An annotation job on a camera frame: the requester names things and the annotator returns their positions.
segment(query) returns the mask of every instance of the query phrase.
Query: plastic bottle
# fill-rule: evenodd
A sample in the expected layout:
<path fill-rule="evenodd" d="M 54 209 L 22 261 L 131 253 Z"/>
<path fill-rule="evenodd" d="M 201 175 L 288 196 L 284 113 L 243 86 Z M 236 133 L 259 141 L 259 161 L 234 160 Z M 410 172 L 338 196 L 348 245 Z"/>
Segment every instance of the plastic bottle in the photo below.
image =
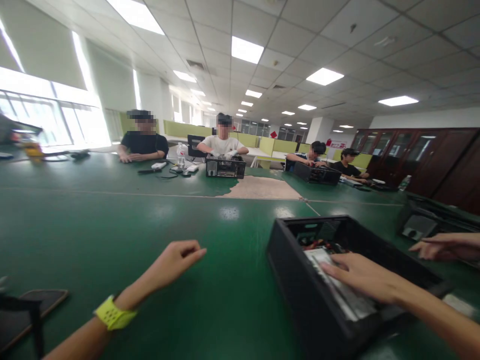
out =
<path fill-rule="evenodd" d="M 410 179 L 412 178 L 411 175 L 407 175 L 403 180 L 402 182 L 400 183 L 400 185 L 398 186 L 398 190 L 400 191 L 405 191 L 405 189 L 407 188 L 407 186 L 410 184 Z"/>
<path fill-rule="evenodd" d="M 188 148 L 187 145 L 182 144 L 181 142 L 178 143 L 178 147 L 176 148 L 176 154 L 178 156 L 177 165 L 179 169 L 185 169 L 185 155 L 187 154 Z"/>

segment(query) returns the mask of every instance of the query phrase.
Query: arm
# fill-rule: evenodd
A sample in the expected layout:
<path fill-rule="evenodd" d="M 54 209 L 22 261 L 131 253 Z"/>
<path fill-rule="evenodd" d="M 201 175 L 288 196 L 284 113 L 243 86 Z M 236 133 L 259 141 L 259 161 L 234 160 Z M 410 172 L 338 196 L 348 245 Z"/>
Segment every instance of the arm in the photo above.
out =
<path fill-rule="evenodd" d="M 424 321 L 461 359 L 480 356 L 480 325 L 440 299 L 355 253 L 335 254 L 332 260 L 342 268 L 321 264 L 335 279 L 381 303 L 398 305 Z"/>
<path fill-rule="evenodd" d="M 171 242 L 155 262 L 115 299 L 120 310 L 136 309 L 150 294 L 174 282 L 206 254 L 196 240 Z M 105 324 L 92 318 L 50 352 L 44 360 L 98 359 L 112 338 Z"/>

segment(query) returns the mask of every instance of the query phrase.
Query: hand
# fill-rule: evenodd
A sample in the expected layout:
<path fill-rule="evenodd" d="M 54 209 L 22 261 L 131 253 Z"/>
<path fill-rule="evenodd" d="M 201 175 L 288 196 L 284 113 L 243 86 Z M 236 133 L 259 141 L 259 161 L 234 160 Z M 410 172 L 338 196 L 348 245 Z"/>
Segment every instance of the hand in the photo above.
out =
<path fill-rule="evenodd" d="M 129 159 L 129 156 L 127 154 L 120 154 L 120 161 L 122 163 L 131 163 L 132 160 Z"/>
<path fill-rule="evenodd" d="M 197 240 L 173 241 L 137 280 L 151 294 L 173 283 L 207 253 Z"/>
<path fill-rule="evenodd" d="M 434 237 L 424 238 L 409 250 L 418 252 L 418 257 L 424 260 L 479 260 L 480 234 L 439 233 Z"/>
<path fill-rule="evenodd" d="M 360 254 L 349 252 L 330 257 L 340 267 L 322 263 L 323 271 L 381 303 L 397 304 L 402 294 L 417 290 L 408 280 Z"/>
<path fill-rule="evenodd" d="M 128 155 L 128 160 L 130 161 L 145 161 L 145 155 L 143 154 L 130 154 Z"/>
<path fill-rule="evenodd" d="M 235 155 L 237 155 L 239 152 L 237 150 L 232 150 L 230 152 L 227 152 L 225 154 L 225 159 L 227 160 L 232 160 L 232 157 L 234 157 Z"/>

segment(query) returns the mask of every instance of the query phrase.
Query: desk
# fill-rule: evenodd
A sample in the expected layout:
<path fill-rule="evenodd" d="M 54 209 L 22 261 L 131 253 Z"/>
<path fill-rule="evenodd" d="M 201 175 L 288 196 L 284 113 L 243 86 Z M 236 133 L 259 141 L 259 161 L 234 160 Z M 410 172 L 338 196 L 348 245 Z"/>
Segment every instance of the desk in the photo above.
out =
<path fill-rule="evenodd" d="M 274 219 L 349 214 L 401 250 L 410 245 L 395 235 L 400 202 L 376 192 L 248 168 L 247 175 L 285 180 L 312 201 L 215 197 L 237 180 L 200 172 L 162 180 L 137 175 L 151 163 L 122 164 L 108 153 L 81 162 L 0 163 L 0 275 L 10 276 L 10 294 L 38 288 L 71 293 L 45 322 L 47 351 L 90 319 L 109 294 L 134 281 L 169 242 L 198 239 L 208 248 L 203 261 L 149 298 L 103 359 L 303 359 L 265 256 Z M 480 305 L 473 269 L 425 264 L 454 283 L 456 295 Z M 29 360 L 33 353 L 29 337 L 8 359 Z M 416 323 L 376 342 L 361 359 L 427 357 L 455 359 Z"/>

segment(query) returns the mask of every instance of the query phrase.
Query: black t-shirt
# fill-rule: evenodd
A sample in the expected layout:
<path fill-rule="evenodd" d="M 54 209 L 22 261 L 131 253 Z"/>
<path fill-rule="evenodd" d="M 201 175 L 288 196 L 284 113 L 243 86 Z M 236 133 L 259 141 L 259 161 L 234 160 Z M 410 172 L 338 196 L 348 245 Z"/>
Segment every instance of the black t-shirt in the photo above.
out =
<path fill-rule="evenodd" d="M 152 154 L 163 151 L 166 158 L 169 153 L 167 139 L 159 134 L 145 135 L 140 131 L 127 131 L 121 144 L 129 148 L 132 154 Z"/>
<path fill-rule="evenodd" d="M 348 164 L 347 167 L 345 167 L 341 161 L 337 161 L 330 165 L 332 169 L 338 170 L 341 172 L 343 175 L 355 177 L 359 176 L 362 172 L 358 170 L 355 166 Z"/>

